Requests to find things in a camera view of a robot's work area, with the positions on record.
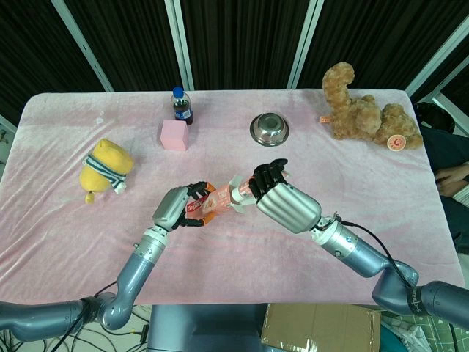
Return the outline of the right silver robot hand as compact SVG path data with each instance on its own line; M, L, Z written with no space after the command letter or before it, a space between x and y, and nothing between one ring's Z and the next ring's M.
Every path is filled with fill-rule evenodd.
M278 158L256 167L248 185L257 208L294 234L313 229L321 219L320 204L289 184L283 171L288 160Z

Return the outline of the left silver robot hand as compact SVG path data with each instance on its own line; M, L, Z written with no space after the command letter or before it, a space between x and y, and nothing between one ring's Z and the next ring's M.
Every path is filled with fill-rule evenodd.
M190 198L199 200L200 197L208 196L214 191L213 185L206 181L170 189L153 214L154 225L167 232L178 227L203 227L207 225L214 215L206 215L200 219L188 219L186 205Z

